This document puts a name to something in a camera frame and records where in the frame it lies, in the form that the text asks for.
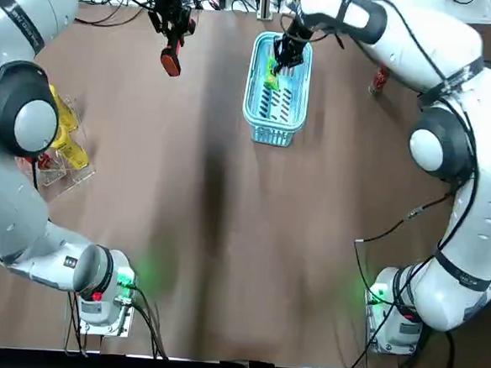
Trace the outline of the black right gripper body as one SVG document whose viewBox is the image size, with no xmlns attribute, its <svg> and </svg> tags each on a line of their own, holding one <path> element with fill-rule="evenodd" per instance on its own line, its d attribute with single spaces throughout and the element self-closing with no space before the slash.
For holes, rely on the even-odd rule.
<svg viewBox="0 0 491 368">
<path fill-rule="evenodd" d="M 314 31 L 303 25 L 302 20 L 299 17 L 282 16 L 281 27 L 283 31 L 281 37 L 282 44 L 285 44 L 288 41 L 307 44 L 314 35 Z"/>
</svg>

